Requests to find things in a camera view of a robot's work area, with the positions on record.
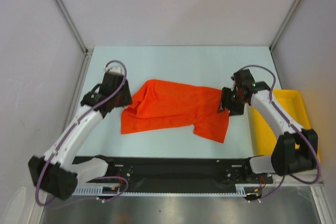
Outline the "orange t-shirt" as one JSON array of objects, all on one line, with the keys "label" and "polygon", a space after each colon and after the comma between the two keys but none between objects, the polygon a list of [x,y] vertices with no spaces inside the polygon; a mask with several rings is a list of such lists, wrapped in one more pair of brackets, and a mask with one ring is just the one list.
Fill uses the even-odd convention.
[{"label": "orange t-shirt", "polygon": [[220,89],[164,80],[148,80],[121,114],[121,133],[193,126],[193,133],[224,143],[229,111],[220,112]]}]

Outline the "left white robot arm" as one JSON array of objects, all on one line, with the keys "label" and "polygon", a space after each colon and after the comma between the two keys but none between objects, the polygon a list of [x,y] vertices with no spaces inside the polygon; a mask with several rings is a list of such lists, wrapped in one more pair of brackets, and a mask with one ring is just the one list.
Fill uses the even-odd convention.
[{"label": "left white robot arm", "polygon": [[117,183],[120,194],[127,190],[128,181],[118,175],[112,159],[96,155],[80,164],[73,161],[92,130],[107,114],[131,102],[126,75],[114,71],[107,71],[102,83],[83,96],[76,116],[59,139],[42,156],[34,155],[28,161],[38,205],[47,205],[39,199],[40,190],[66,200],[77,186],[93,180]]}]

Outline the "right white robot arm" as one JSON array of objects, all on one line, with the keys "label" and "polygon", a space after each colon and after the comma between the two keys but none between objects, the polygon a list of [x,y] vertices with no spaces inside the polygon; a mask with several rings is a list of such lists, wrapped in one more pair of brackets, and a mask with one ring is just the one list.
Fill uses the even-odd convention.
[{"label": "right white robot arm", "polygon": [[222,88],[218,112],[228,111],[229,115],[244,114],[245,105],[253,107],[273,131],[277,141],[271,155],[255,156],[242,169],[243,179],[254,183],[262,173],[294,177],[296,173],[317,170],[321,175],[318,159],[318,135],[313,129],[294,120],[275,98],[274,86],[255,81],[245,66],[235,72],[231,88]]}]

